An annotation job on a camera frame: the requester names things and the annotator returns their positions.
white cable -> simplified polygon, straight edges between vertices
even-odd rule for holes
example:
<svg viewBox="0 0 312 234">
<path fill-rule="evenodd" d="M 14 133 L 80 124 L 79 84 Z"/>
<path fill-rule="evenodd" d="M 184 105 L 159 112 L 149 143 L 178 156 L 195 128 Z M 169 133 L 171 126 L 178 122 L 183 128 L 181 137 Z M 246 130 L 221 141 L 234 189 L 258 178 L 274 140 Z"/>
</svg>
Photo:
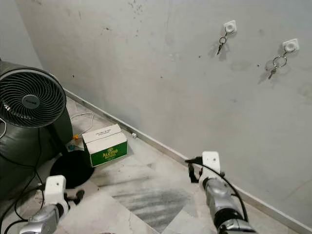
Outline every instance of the white cable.
<svg viewBox="0 0 312 234">
<path fill-rule="evenodd" d="M 0 120 L 4 123 L 4 132 L 0 135 L 0 139 L 1 139 L 6 132 L 6 122 L 2 118 L 0 118 Z"/>
<path fill-rule="evenodd" d="M 91 115 L 91 124 L 90 127 L 83 131 L 82 133 L 79 133 L 78 136 L 84 134 L 85 132 L 89 131 L 92 127 L 93 127 L 93 118 L 94 118 L 94 114 L 92 112 L 86 112 L 86 113 L 80 113 L 80 114 L 75 114 L 73 116 L 70 117 L 70 120 L 72 120 L 73 118 L 77 117 L 77 116 L 83 116 L 83 115 Z"/>
</svg>

electric fan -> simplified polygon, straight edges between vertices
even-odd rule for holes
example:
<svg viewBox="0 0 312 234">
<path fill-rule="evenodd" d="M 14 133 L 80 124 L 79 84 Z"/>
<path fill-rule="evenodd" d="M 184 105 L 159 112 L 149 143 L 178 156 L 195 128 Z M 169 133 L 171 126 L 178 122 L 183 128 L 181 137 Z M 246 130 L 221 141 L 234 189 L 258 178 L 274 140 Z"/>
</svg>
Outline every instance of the electric fan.
<svg viewBox="0 0 312 234">
<path fill-rule="evenodd" d="M 63 175 L 68 188 L 74 188 L 92 175 L 84 151 L 68 152 L 53 122 L 66 108 L 66 95 L 57 79 L 37 68 L 0 61 L 0 118 L 21 128 L 45 127 L 62 156 L 50 175 Z"/>
</svg>

fan grille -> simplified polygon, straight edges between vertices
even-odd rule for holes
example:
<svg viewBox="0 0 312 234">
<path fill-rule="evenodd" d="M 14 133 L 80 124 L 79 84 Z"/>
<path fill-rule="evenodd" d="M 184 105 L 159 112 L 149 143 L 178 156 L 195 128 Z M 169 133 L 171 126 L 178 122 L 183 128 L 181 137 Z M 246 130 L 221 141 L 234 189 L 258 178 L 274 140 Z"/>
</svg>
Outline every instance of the fan grille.
<svg viewBox="0 0 312 234">
<path fill-rule="evenodd" d="M 23 128 L 47 126 L 66 107 L 61 85 L 47 73 L 17 69 L 0 77 L 0 117 Z"/>
</svg>

black fan stand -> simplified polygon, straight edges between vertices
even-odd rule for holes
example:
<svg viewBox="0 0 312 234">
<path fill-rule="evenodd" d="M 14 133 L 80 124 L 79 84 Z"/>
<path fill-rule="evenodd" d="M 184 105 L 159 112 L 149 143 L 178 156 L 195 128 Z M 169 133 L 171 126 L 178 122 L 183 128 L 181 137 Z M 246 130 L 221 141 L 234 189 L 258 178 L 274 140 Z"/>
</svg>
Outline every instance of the black fan stand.
<svg viewBox="0 0 312 234">
<path fill-rule="evenodd" d="M 60 140 L 53 124 L 48 125 L 46 128 L 62 153 L 62 156 L 53 164 L 50 175 L 65 176 L 67 189 L 75 188 L 86 182 L 94 172 L 94 168 L 90 166 L 90 162 L 87 160 L 88 157 L 85 156 L 85 152 L 81 150 L 68 152 Z"/>
</svg>

white adhesive hook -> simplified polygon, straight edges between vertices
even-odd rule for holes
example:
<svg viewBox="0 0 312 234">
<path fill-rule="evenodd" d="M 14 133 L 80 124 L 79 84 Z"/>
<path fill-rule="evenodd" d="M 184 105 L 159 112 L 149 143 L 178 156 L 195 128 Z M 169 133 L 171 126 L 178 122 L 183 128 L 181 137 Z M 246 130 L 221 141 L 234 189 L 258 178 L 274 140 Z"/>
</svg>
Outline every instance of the white adhesive hook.
<svg viewBox="0 0 312 234">
<path fill-rule="evenodd" d="M 297 38 L 285 41 L 285 42 L 283 42 L 282 45 L 283 45 L 284 50 L 286 52 L 293 52 L 293 51 L 299 50 L 299 48 L 300 48 Z"/>
<path fill-rule="evenodd" d="M 236 26 L 235 20 L 227 22 L 223 26 L 224 26 L 225 32 L 227 32 L 227 33 L 236 33 L 237 32 L 237 26 Z"/>
</svg>

